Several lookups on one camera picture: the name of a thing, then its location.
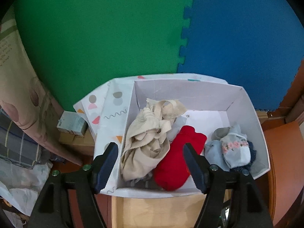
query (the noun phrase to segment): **beige fabric bag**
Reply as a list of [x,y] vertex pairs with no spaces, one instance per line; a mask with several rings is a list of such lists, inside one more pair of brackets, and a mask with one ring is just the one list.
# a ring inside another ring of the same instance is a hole
[[125,181],[144,177],[165,157],[170,149],[166,132],[175,118],[186,111],[178,100],[147,99],[147,106],[127,131],[120,163]]

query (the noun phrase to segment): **floral curtain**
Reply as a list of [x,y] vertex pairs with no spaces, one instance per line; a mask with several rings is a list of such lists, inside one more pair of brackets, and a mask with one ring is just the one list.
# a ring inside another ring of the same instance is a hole
[[75,164],[81,160],[59,142],[62,107],[38,79],[23,47],[13,8],[0,26],[0,105],[37,143]]

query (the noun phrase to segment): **gray plaid cloth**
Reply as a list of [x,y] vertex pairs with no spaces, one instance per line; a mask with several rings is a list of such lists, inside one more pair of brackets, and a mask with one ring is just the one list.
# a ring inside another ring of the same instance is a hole
[[0,109],[0,158],[12,164],[32,169],[35,164],[45,164],[49,156],[43,156],[43,148],[22,131]]

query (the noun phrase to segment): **red cloth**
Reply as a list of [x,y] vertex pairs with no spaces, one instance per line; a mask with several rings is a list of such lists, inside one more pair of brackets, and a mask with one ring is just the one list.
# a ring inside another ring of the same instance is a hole
[[183,186],[190,172],[183,157],[183,146],[191,143],[197,154],[204,149],[207,137],[196,133],[191,126],[183,126],[170,145],[167,155],[154,169],[155,182],[167,191],[173,191]]

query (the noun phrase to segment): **silver bolt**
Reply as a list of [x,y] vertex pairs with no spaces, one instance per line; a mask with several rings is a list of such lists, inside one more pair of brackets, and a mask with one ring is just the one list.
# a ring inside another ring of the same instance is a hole
[[89,169],[91,169],[91,165],[90,164],[85,164],[82,169],[83,170],[89,170]]
[[210,165],[210,169],[213,171],[217,171],[219,169],[219,167],[216,164],[212,164],[212,165]]
[[54,170],[52,172],[52,176],[58,176],[60,174],[60,171],[59,170]]
[[246,170],[246,169],[244,169],[244,170],[242,170],[242,174],[245,175],[245,176],[248,176],[249,175],[249,171]]

